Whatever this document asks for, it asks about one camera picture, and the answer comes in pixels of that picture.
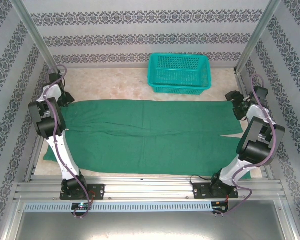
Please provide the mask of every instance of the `patterned wallpaper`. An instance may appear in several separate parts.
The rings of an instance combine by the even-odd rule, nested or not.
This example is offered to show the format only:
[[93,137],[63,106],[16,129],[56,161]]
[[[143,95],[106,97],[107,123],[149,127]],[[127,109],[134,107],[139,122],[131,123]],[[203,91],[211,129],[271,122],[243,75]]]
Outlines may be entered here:
[[0,0],[0,226],[29,167],[37,134],[28,104],[40,96],[47,70],[10,1]]
[[197,53],[234,67],[269,0],[25,0],[57,63],[147,67],[151,53]]
[[286,128],[271,168],[281,179],[300,233],[300,0],[283,0],[240,73],[246,92],[261,74],[274,120]]

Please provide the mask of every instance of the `aluminum frame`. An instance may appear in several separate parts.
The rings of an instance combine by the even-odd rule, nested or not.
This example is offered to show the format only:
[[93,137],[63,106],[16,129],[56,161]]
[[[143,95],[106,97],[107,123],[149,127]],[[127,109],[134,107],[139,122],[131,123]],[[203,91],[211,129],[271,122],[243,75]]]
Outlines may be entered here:
[[[34,154],[30,162],[30,167],[26,175],[26,182],[19,182],[16,186],[12,200],[12,206],[8,214],[8,220],[3,229],[1,240],[15,240],[22,222],[22,216],[27,203],[61,203],[78,202],[63,201],[59,199],[61,191],[61,176],[34,175],[39,160],[43,138],[38,137],[34,149]],[[300,240],[300,235],[294,221],[283,185],[280,180],[275,180],[269,166],[262,167],[262,176],[250,180],[240,180],[238,183],[242,187],[253,190],[248,201],[267,200],[273,201],[277,217],[279,219],[283,235],[286,240]],[[136,203],[136,202],[215,202],[220,199],[194,199],[193,188],[189,177],[169,176],[169,177],[103,177],[86,176],[88,184],[102,183],[106,185],[104,203]],[[193,177],[192,181],[206,182],[198,177]],[[239,199],[244,199],[246,190],[238,190]]]

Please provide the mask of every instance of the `cyan plastic basket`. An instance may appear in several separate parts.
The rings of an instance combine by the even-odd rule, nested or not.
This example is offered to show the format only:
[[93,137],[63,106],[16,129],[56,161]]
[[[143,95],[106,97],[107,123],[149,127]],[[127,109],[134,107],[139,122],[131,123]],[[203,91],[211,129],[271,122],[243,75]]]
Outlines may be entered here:
[[211,87],[209,59],[204,55],[153,53],[148,84],[155,93],[200,95]]

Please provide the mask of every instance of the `wire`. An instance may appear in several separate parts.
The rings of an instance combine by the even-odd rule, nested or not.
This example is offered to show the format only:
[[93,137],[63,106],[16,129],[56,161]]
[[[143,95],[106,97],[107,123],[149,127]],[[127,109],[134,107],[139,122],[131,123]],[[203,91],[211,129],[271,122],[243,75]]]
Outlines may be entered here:
[[191,183],[192,186],[193,186],[194,184],[193,184],[193,182],[191,181],[191,178],[194,177],[194,176],[199,177],[199,178],[201,178],[202,180],[205,180],[205,181],[211,181],[211,179],[212,179],[212,178],[210,178],[210,179],[204,178],[204,177],[199,176],[199,175],[192,175],[192,176],[190,177],[190,183]]
[[276,130],[275,130],[275,127],[274,127],[274,125],[273,125],[273,123],[272,123],[271,117],[269,116],[269,114],[268,114],[268,112],[266,111],[266,109],[261,105],[260,100],[259,100],[259,98],[258,98],[258,96],[257,96],[257,94],[256,94],[256,91],[254,90],[254,83],[253,83],[254,77],[259,77],[259,78],[261,79],[261,81],[262,81],[262,87],[264,87],[265,81],[264,81],[264,79],[262,78],[261,75],[259,75],[259,74],[257,74],[257,73],[253,74],[253,75],[251,76],[251,89],[252,89],[252,93],[253,93],[253,95],[254,95],[254,98],[255,98],[256,102],[258,103],[258,105],[259,105],[259,108],[263,111],[264,116],[265,116],[265,119],[268,121],[268,123],[269,123],[269,125],[270,125],[271,131],[272,131],[273,144],[272,144],[272,148],[271,148],[271,150],[270,150],[270,152],[269,152],[269,155],[268,155],[262,162],[257,163],[257,164],[249,164],[249,165],[246,165],[246,166],[240,168],[238,171],[236,171],[236,172],[234,173],[234,175],[232,176],[232,183],[233,183],[233,185],[236,186],[238,189],[242,189],[242,190],[249,191],[249,194],[248,194],[248,196],[247,196],[245,199],[243,199],[238,205],[234,206],[234,207],[231,208],[229,211],[227,211],[226,213],[224,213],[225,215],[226,215],[226,214],[229,214],[229,213],[231,213],[233,210],[237,209],[237,208],[238,208],[239,206],[241,206],[244,202],[246,202],[246,201],[251,197],[251,195],[252,195],[252,190],[251,190],[250,188],[243,187],[243,186],[239,186],[239,185],[236,183],[236,181],[235,181],[236,176],[237,176],[239,173],[241,173],[243,170],[245,170],[246,168],[260,167],[260,166],[266,164],[266,163],[270,160],[270,158],[272,157],[272,155],[274,154],[275,148],[276,148],[276,145],[277,145]]
[[[88,193],[91,193],[91,198],[92,198],[92,200],[91,200],[91,206],[92,206],[92,204],[94,204],[94,197],[96,196],[96,193],[94,192],[94,191],[89,191]],[[81,210],[81,208],[80,207],[77,207],[76,209],[74,209],[74,211],[73,211],[73,215],[74,216],[76,216],[76,212],[78,211],[78,210]]]
[[63,165],[63,167],[71,174],[71,176],[76,180],[76,182],[79,184],[79,186],[82,188],[82,190],[84,191],[84,194],[86,196],[86,199],[88,201],[88,208],[86,210],[86,212],[82,215],[82,216],[77,216],[75,211],[73,212],[73,215],[75,218],[84,218],[90,208],[91,208],[91,202],[90,202],[90,199],[89,199],[89,193],[87,192],[85,186],[80,182],[80,180],[77,178],[77,176],[70,170],[70,168],[65,164],[65,162],[62,160],[61,158],[61,155],[60,155],[60,152],[59,152],[59,148],[58,148],[58,141],[57,141],[57,128],[58,128],[58,120],[57,120],[57,112],[56,110],[54,109],[53,105],[51,104],[51,102],[47,99],[47,94],[49,92],[49,90],[56,84],[58,84],[62,79],[65,78],[65,76],[67,75],[67,67],[65,65],[62,65],[62,64],[57,64],[55,66],[53,66],[52,68],[50,68],[50,70],[48,71],[47,73],[47,80],[49,80],[49,74],[52,72],[52,70],[54,70],[55,68],[57,67],[63,67],[64,68],[64,74],[63,76],[61,76],[58,80],[56,80],[55,82],[53,82],[52,84],[50,84],[46,90],[43,92],[43,99],[46,101],[46,103],[48,104],[49,106],[49,109],[51,109],[52,111],[52,114],[54,116],[54,129],[53,129],[53,141],[54,141],[54,146],[55,146],[55,151],[56,151],[56,154],[57,154],[57,157],[59,158],[61,164]]
[[229,207],[229,195],[226,195],[225,202],[226,202],[226,206],[225,207]]

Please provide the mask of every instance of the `table surface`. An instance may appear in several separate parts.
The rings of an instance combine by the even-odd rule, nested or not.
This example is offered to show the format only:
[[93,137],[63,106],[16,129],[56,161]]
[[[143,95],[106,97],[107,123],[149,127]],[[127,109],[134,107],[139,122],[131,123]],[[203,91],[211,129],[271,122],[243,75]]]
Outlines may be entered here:
[[[155,93],[148,85],[147,69],[145,68],[107,68],[107,69],[68,69],[65,76],[65,90],[69,92],[76,102],[89,100],[150,100],[150,101],[199,101],[213,102],[225,101],[225,94],[238,91],[238,85],[232,68],[212,68],[211,88],[201,95]],[[245,131],[247,121],[240,121]],[[230,135],[241,138],[242,133]],[[60,175],[61,171],[56,162],[43,160],[48,149],[44,141],[35,175]],[[99,173],[82,169],[84,176],[117,176],[127,174]],[[129,174],[131,177],[144,177],[144,174]],[[163,177],[162,174],[148,174],[148,177]],[[259,168],[251,171],[251,177],[262,178]]]

